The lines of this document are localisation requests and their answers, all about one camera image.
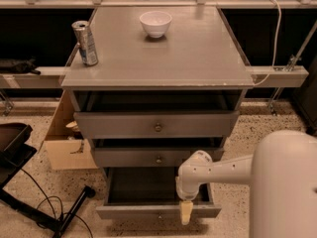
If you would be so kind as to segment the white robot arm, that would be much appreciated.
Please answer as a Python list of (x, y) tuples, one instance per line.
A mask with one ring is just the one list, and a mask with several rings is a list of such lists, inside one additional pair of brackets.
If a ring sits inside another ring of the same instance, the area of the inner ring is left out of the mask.
[(196, 151), (175, 178), (180, 219), (187, 224), (199, 187), (250, 187), (249, 238), (317, 238), (317, 138), (299, 131), (268, 134), (253, 154), (214, 162)]

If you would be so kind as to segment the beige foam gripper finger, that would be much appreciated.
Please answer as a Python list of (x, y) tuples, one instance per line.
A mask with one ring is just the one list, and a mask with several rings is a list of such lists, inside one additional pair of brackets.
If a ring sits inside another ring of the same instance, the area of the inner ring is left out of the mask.
[(181, 201), (179, 203), (180, 221), (182, 225), (187, 225), (190, 222), (190, 217), (193, 209), (192, 201)]

